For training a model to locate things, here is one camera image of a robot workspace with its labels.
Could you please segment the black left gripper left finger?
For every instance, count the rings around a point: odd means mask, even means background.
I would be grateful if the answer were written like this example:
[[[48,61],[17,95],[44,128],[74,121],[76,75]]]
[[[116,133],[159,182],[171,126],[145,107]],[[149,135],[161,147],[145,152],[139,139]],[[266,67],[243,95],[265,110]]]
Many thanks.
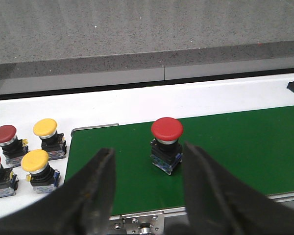
[[[103,235],[115,189],[115,150],[102,148],[60,188],[0,218],[0,235]]]

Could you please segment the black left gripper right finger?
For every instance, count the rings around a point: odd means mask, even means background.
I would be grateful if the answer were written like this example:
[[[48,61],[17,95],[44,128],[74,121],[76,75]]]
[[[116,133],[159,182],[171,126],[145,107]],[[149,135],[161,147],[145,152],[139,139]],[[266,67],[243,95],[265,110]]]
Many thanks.
[[[183,147],[185,207],[197,235],[294,235],[294,210],[254,190],[204,149]]]

